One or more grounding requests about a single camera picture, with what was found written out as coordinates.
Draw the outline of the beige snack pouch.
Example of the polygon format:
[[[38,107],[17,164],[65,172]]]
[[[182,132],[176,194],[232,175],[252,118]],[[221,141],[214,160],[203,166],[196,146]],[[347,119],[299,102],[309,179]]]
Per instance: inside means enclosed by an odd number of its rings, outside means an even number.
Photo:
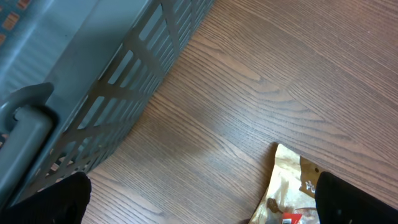
[[[315,191],[324,168],[277,146],[269,186],[249,223],[281,224],[283,213],[302,214],[301,223],[319,223]]]

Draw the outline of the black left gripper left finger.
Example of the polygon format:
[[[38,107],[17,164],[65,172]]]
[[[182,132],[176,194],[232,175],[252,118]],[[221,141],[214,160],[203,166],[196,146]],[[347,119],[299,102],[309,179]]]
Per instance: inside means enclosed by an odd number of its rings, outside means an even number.
[[[1,224],[80,224],[90,195],[90,179],[77,172],[3,210]]]

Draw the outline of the grey plastic mesh basket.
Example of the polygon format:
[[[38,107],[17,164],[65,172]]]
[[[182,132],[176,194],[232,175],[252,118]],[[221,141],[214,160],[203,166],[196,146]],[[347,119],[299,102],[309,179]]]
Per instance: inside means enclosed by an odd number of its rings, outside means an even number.
[[[107,159],[213,0],[1,2],[1,206]]]

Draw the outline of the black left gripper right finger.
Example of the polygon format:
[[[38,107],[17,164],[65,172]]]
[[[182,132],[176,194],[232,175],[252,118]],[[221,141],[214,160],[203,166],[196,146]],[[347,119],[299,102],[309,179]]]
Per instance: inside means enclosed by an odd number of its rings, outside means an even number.
[[[322,172],[315,191],[321,224],[397,224],[397,210],[341,178]]]

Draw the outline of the red snack stick packet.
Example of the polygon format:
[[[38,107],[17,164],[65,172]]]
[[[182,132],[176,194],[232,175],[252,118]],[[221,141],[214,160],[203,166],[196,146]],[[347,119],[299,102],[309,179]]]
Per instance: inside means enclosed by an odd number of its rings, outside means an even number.
[[[302,214],[283,213],[281,224],[301,224]]]

